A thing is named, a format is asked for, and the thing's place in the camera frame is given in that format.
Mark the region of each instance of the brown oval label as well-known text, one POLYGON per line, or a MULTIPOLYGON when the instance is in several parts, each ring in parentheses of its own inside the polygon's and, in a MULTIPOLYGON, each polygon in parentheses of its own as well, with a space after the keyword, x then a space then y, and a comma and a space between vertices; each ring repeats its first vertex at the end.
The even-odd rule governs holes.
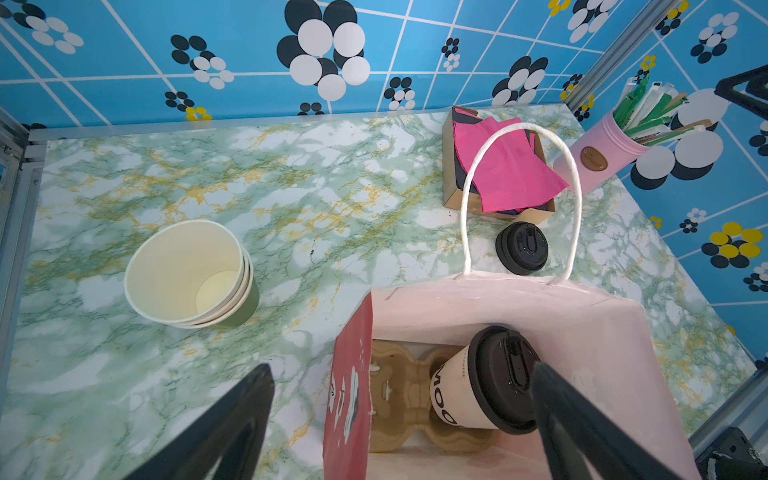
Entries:
POLYGON ((608 168, 608 161, 594 147, 584 147, 581 151, 581 163, 589 170, 599 172, 608 168))

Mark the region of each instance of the bag handle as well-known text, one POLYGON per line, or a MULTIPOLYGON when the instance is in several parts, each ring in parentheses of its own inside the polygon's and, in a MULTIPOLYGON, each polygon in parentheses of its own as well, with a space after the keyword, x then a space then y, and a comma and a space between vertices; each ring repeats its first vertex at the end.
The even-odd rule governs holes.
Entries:
POLYGON ((571 242, 571 251, 568 253, 568 261, 565 264, 565 271, 563 274, 561 276, 556 276, 552 279, 552 281, 550 281, 550 284, 560 283, 562 280, 567 280, 568 277, 571 276, 571 272, 574 269, 574 261, 576 260, 576 247, 578 246, 578 235, 579 231, 581 230, 581 183, 579 181, 578 171, 576 169, 576 160, 574 160, 574 156, 571 154, 571 149, 568 148, 568 145, 566 145, 565 142, 563 142, 563 140, 560 139, 560 137, 558 137, 555 133, 547 130, 546 128, 525 122, 520 124, 507 125, 506 127, 503 127, 501 130, 491 135, 491 137, 485 141, 482 147, 480 147, 478 154, 475 155, 475 159, 472 161, 472 166, 467 172, 467 179, 464 182, 464 190, 462 191, 461 213, 462 245, 464 246, 464 274, 468 275, 469 272, 472 271, 472 258, 469 256, 469 239, 467 237, 467 206, 469 203, 469 188, 472 186, 472 178, 475 177, 475 170, 477 170, 478 165, 480 165, 480 160, 482 160, 483 156, 485 156, 485 152, 487 152, 491 145, 493 145, 493 142, 497 141, 498 138, 504 134, 523 129, 533 130, 538 134, 544 135, 547 139, 549 139, 550 142, 555 145, 555 147, 559 148, 563 153, 565 160, 568 162, 568 169, 571 171, 571 176, 574 178, 573 185, 576 193, 576 215, 574 218, 574 238, 571 242))

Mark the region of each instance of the table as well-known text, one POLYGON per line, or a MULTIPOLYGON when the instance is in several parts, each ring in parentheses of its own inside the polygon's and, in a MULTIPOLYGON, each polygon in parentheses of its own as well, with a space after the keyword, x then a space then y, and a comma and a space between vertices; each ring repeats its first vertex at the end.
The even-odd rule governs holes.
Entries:
MULTIPOLYGON (((564 105, 486 110, 572 143, 564 105)), ((49 143, 0 419, 3 478, 122 478, 260 362, 276 380, 258 478, 322 478, 333 340, 362 296, 459 273, 442 207, 446 113, 49 143), (150 323, 127 304, 133 252, 171 223, 226 225, 263 294, 231 331, 150 323)), ((551 161, 555 149, 545 140, 551 161)), ((573 196, 541 225, 562 268, 573 196)), ((505 222, 469 221, 473 264, 504 271, 505 222)), ((572 279, 642 303, 689 435, 754 366, 616 177, 584 199, 572 279)))

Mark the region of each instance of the blue wall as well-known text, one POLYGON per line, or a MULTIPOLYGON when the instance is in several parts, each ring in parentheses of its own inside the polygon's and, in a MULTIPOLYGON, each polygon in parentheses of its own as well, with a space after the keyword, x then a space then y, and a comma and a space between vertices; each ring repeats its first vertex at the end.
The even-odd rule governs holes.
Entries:
POLYGON ((671 12, 598 89, 588 118, 583 111, 577 116, 590 127, 616 105, 630 76, 648 72, 652 81, 690 95, 690 106, 679 113, 683 122, 713 122, 711 131, 687 142, 654 148, 619 178, 725 323, 762 359, 768 350, 768 121, 713 90, 724 78, 768 64, 768 2, 678 6, 685 11, 671 12))
POLYGON ((0 0, 0 107, 71 127, 556 102, 645 3, 0 0))

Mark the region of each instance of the pink container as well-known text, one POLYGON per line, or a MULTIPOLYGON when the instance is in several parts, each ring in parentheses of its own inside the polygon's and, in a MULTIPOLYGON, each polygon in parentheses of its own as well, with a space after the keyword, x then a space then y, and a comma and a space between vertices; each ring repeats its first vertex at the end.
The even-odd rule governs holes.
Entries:
MULTIPOLYGON (((586 195, 649 150, 650 147, 625 135, 616 125, 613 112, 609 112, 571 145, 581 179, 581 194, 586 195)), ((552 169, 569 183, 568 189, 573 191, 568 164, 562 155, 554 161, 552 169)))

